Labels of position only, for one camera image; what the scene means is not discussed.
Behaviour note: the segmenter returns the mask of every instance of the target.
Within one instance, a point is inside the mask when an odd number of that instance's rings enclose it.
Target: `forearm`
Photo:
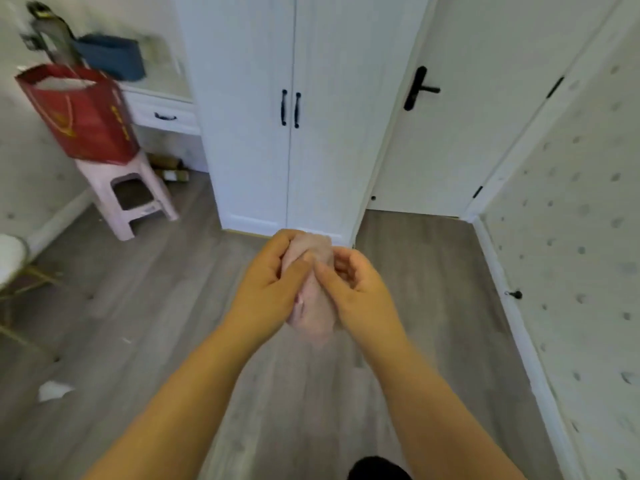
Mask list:
[[[85,480],[196,478],[236,379],[257,347],[223,323],[173,373]]]
[[[370,363],[417,480],[524,480],[444,379],[408,342]]]

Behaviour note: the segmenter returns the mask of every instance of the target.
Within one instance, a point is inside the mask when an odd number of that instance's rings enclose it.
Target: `person's left arm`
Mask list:
[[[312,267],[305,255],[280,277],[299,233],[281,230],[252,261],[220,326],[169,377],[84,480],[196,478],[244,364],[291,313]]]

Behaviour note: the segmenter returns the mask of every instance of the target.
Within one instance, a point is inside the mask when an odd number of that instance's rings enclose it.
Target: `pink cloth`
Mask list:
[[[314,254],[316,260],[333,267],[331,238],[306,233],[295,236],[284,253],[282,272],[308,250]],[[331,297],[327,295],[312,271],[300,288],[287,322],[310,342],[322,345],[331,337],[337,320],[338,314]]]

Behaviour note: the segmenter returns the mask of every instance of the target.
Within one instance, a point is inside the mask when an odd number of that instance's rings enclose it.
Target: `plastic stool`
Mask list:
[[[84,160],[75,160],[79,170],[84,174],[97,197],[96,206],[116,237],[121,241],[133,239],[133,231],[129,224],[132,220],[148,216],[162,210],[170,221],[178,218],[171,202],[171,195],[164,182],[160,180],[149,165],[147,155],[140,151],[126,165],[112,165]],[[126,180],[127,176],[139,175],[154,199],[133,209],[123,210],[113,192],[113,181]]]

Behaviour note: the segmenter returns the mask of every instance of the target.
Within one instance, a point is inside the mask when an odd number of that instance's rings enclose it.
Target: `floor plank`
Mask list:
[[[264,240],[220,229],[205,175],[171,191],[180,221],[142,219],[119,242],[90,209],[38,259],[93,299],[43,288],[15,303],[16,327],[63,360],[0,337],[1,478],[79,478],[228,309]],[[525,475],[560,479],[472,227],[368,211],[356,247],[412,340]],[[76,390],[38,404],[49,379]],[[315,349],[284,327],[243,371],[200,478],[339,480],[372,454],[406,466],[348,334]]]

